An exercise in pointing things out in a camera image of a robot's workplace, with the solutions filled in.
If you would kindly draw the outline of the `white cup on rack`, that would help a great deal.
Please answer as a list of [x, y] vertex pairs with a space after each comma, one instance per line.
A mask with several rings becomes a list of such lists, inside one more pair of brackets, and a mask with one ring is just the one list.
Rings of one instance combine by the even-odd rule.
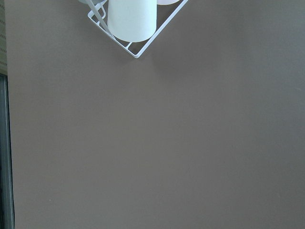
[[120, 40], [145, 41], [156, 31], [157, 1], [110, 0], [107, 25], [110, 32]]

